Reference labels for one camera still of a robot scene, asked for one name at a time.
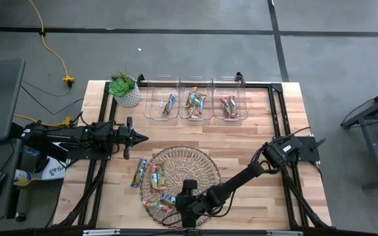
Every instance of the round woven basket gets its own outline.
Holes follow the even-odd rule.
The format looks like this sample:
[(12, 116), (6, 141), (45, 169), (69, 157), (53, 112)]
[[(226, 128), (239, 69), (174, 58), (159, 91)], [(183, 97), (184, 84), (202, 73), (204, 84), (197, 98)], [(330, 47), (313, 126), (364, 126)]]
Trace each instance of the round woven basket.
[[(165, 182), (167, 187), (160, 193), (151, 193), (151, 166), (153, 164), (163, 163)], [(200, 194), (212, 185), (219, 184), (221, 182), (221, 176), (218, 167), (213, 160), (208, 157), (207, 154), (193, 147), (170, 147), (159, 152), (146, 167), (146, 172), (142, 178), (140, 184), (141, 200), (144, 198), (149, 201), (159, 202), (162, 193), (166, 193), (171, 196), (177, 196), (182, 191), (183, 180), (197, 180), (198, 188), (194, 190), (194, 195)], [(148, 215), (153, 220), (161, 224), (169, 214), (176, 213), (176, 209), (170, 213), (162, 212), (154, 208), (145, 208)], [(180, 214), (169, 217), (164, 222), (170, 224), (172, 222), (179, 221), (181, 219)], [(197, 220), (197, 226), (205, 223), (209, 218), (201, 216)], [(170, 228), (181, 229), (182, 223), (179, 222)]]

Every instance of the desk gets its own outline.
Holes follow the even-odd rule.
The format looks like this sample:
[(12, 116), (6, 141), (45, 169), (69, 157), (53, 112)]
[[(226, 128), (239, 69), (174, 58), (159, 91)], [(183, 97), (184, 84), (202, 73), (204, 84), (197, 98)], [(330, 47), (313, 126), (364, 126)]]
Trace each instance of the desk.
[(16, 213), (19, 191), (13, 186), (12, 181), (19, 166), (21, 147), (21, 140), (16, 138), (0, 142), (0, 170), (7, 174), (0, 196), (0, 219), (14, 218)]
[[(105, 81), (89, 81), (87, 85), (82, 107), (86, 122), (98, 120), (104, 84)], [(307, 127), (300, 85), (282, 85), (291, 131)], [(117, 108), (115, 120), (117, 123), (126, 123), (126, 117), (133, 117), (135, 130), (150, 139), (136, 145), (129, 160), (122, 159), (122, 153), (119, 152), (108, 161), (97, 228), (163, 228), (147, 215), (141, 204), (139, 188), (129, 186), (141, 157), (150, 159), (162, 149), (172, 146), (199, 148), (214, 160), (220, 170), (222, 181), (225, 182), (243, 170), (254, 152), (274, 135), (268, 93), (264, 89), (246, 89), (249, 117), (243, 125), (236, 127), (218, 127), (214, 125), (214, 120), (204, 127), (184, 126), (180, 121), (173, 126), (150, 125), (143, 115), (146, 88), (141, 88), (140, 91), (139, 105), (131, 109)], [(281, 121), (279, 124), (280, 130), (284, 130)], [(298, 136), (307, 135), (308, 132), (302, 131)], [(62, 221), (81, 198), (88, 166), (89, 161), (78, 161), (66, 172), (54, 224)], [(304, 197), (319, 217), (330, 225), (326, 197), (318, 171), (310, 163), (300, 163), (299, 173)], [(298, 203), (294, 196), (292, 198), (296, 219), (300, 222)], [(92, 204), (93, 200), (90, 199), (89, 212)], [(200, 229), (289, 229), (281, 175), (262, 175), (248, 182), (237, 190), (232, 209), (227, 216), (210, 219)]]

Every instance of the white label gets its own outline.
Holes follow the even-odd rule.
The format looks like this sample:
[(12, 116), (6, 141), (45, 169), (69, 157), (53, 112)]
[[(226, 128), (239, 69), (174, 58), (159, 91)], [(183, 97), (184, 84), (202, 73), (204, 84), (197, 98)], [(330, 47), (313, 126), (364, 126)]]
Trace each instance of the white label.
[(283, 151), (284, 151), (284, 152), (287, 152), (287, 151), (290, 150), (290, 149), (291, 149), (291, 146), (288, 145), (288, 146), (286, 146), (285, 148), (283, 148)]
[(66, 163), (57, 161), (49, 156), (47, 158), (49, 159), (49, 162), (41, 171), (41, 180), (57, 180), (65, 177), (65, 169), (63, 166), (66, 166)]

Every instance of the candy bar wrapper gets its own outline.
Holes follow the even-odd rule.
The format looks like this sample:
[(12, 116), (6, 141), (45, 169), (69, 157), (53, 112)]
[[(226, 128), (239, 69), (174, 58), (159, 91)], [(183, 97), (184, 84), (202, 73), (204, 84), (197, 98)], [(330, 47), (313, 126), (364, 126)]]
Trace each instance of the candy bar wrapper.
[(201, 96), (200, 96), (200, 101), (201, 101), (201, 108), (200, 108), (200, 112), (201, 112), (201, 114), (202, 114), (202, 112), (203, 112), (203, 105), (204, 105), (204, 103), (205, 103), (205, 99), (207, 98), (207, 95), (206, 94), (201, 94)]
[(170, 94), (169, 102), (165, 105), (163, 110), (163, 115), (170, 114), (171, 108), (173, 108), (173, 102), (175, 101), (176, 96), (174, 94)]
[(190, 89), (190, 92), (189, 92), (189, 95), (188, 95), (188, 99), (187, 99), (186, 105), (184, 107), (189, 108), (192, 105), (192, 102), (195, 99), (195, 93), (196, 93), (196, 91), (198, 91), (197, 87), (192, 87)]
[(134, 178), (131, 183), (131, 187), (138, 187), (139, 183), (142, 180), (142, 176), (144, 175), (145, 172), (145, 166), (147, 164), (147, 159), (141, 158), (139, 160), (138, 166), (135, 171)]
[(167, 187), (165, 183), (164, 163), (158, 164), (157, 182), (158, 182), (158, 185), (156, 189), (165, 189)]
[(160, 210), (162, 212), (166, 212), (166, 213), (170, 213), (173, 210), (173, 207), (171, 207), (171, 206), (167, 206), (167, 205), (155, 203), (155, 202), (152, 202), (152, 201), (148, 201), (147, 198), (144, 198), (142, 200), (142, 204), (145, 207), (154, 208), (154, 209)]
[(169, 206), (174, 206), (176, 204), (176, 198), (171, 195), (163, 193), (161, 194), (160, 202)]
[(190, 107), (188, 114), (190, 115), (190, 118), (201, 118), (201, 101), (200, 96), (196, 96), (192, 107)]
[(230, 111), (230, 105), (228, 105), (228, 102), (227, 102), (227, 98), (221, 98), (221, 105), (222, 105), (222, 110), (224, 111), (226, 118), (230, 118), (231, 111)]
[(151, 166), (151, 193), (158, 193), (158, 164)]
[(235, 96), (229, 96), (228, 97), (228, 105), (230, 106), (231, 117), (235, 118), (235, 117), (239, 116), (239, 114), (237, 112)]

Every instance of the potted plant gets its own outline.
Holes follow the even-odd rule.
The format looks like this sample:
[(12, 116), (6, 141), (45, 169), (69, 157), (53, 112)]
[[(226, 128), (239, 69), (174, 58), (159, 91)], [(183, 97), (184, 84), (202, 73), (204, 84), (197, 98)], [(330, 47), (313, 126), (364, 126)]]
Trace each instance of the potted plant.
[(141, 98), (137, 82), (122, 71), (112, 76), (109, 93), (114, 96), (117, 104), (124, 108), (135, 107)]

